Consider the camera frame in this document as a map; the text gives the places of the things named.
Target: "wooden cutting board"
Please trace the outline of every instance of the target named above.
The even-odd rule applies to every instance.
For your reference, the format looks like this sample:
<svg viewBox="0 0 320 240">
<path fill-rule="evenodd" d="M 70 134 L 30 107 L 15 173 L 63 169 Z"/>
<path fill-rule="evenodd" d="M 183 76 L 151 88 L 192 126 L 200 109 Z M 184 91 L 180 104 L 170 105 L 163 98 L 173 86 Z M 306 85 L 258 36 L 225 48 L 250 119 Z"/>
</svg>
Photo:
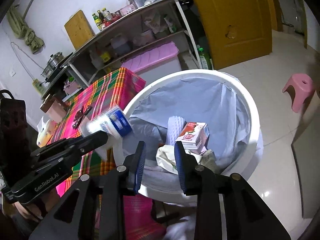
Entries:
<svg viewBox="0 0 320 240">
<path fill-rule="evenodd" d="M 94 32 L 82 10 L 74 14 L 64 27 L 76 50 L 94 36 Z"/>
</svg>

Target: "stainless steel pot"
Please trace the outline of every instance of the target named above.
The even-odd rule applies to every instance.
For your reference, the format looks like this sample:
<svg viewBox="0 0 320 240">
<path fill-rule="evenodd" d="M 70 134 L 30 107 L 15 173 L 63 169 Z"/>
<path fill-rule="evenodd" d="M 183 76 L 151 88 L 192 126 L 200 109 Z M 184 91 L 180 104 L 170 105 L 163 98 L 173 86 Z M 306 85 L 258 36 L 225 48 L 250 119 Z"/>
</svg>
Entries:
<svg viewBox="0 0 320 240">
<path fill-rule="evenodd" d="M 54 55 L 52 54 L 47 63 L 47 66 L 45 67 L 41 75 L 45 78 L 49 78 L 50 75 L 58 66 L 59 62 L 62 61 L 63 59 L 64 59 L 64 56 L 62 55 L 62 52 L 58 52 Z"/>
<path fill-rule="evenodd" d="M 62 52 L 58 52 L 54 55 L 52 54 L 50 56 L 50 59 L 49 59 L 47 65 L 50 66 L 52 69 L 55 69 L 56 66 L 59 64 L 59 62 L 63 59 L 64 59 L 64 56 L 62 55 Z"/>
</svg>

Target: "plastic bag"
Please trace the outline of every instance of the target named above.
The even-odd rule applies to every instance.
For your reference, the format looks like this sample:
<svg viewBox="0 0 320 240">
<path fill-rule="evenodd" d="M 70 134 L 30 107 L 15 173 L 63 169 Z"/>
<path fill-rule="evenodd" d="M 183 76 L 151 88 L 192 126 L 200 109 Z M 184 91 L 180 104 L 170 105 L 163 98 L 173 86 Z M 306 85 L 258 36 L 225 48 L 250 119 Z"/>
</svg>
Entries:
<svg viewBox="0 0 320 240">
<path fill-rule="evenodd" d="M 197 163 L 200 163 L 202 156 L 198 154 L 194 154 L 189 150 L 185 150 L 186 154 L 191 154 L 196 158 Z M 174 158 L 174 146 L 171 145 L 164 145 L 160 147 L 156 153 L 156 160 L 160 167 L 164 168 L 165 170 L 177 174 L 177 165 L 176 160 Z"/>
<path fill-rule="evenodd" d="M 38 137 L 37 137 L 37 145 L 39 147 L 45 146 L 50 140 L 54 128 L 56 126 L 56 122 L 52 120 L 48 120 L 46 123 L 43 121 L 43 117 L 37 125 L 38 128 Z"/>
<path fill-rule="evenodd" d="M 165 31 L 168 26 L 157 10 L 151 11 L 151 14 L 144 18 L 144 23 L 154 34 Z"/>
</svg>

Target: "pink box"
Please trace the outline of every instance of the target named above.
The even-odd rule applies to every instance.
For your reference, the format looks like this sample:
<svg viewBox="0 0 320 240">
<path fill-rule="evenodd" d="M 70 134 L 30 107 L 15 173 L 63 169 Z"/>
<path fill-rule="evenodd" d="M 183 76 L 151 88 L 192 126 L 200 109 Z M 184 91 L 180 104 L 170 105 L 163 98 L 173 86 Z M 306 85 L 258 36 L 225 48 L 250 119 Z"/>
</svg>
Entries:
<svg viewBox="0 0 320 240">
<path fill-rule="evenodd" d="M 186 150 L 195 154 L 201 154 L 208 137 L 209 129 L 205 122 L 188 122 L 179 134 L 176 142 L 181 141 Z"/>
<path fill-rule="evenodd" d="M 70 84 L 65 85 L 64 91 L 67 95 L 71 95 L 73 92 L 75 92 L 78 88 L 80 88 L 79 84 L 73 80 Z"/>
<path fill-rule="evenodd" d="M 122 9 L 120 9 L 120 13 L 122 16 L 127 15 L 128 13 L 134 11 L 137 9 L 137 6 L 135 5 L 135 3 L 132 3 L 130 5 L 127 5 L 126 7 L 123 7 Z"/>
</svg>

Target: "green cloth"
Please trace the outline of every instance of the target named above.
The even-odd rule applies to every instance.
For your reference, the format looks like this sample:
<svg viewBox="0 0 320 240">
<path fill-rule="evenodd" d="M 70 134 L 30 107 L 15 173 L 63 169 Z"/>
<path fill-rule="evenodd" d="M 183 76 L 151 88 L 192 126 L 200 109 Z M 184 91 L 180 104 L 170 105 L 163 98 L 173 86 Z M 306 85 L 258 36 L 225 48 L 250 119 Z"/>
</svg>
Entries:
<svg viewBox="0 0 320 240">
<path fill-rule="evenodd" d="M 7 18 L 14 35 L 18 39 L 24 39 L 32 53 L 36 53 L 44 45 L 43 40 L 36 36 L 33 29 L 29 28 L 14 5 L 9 8 Z"/>
</svg>

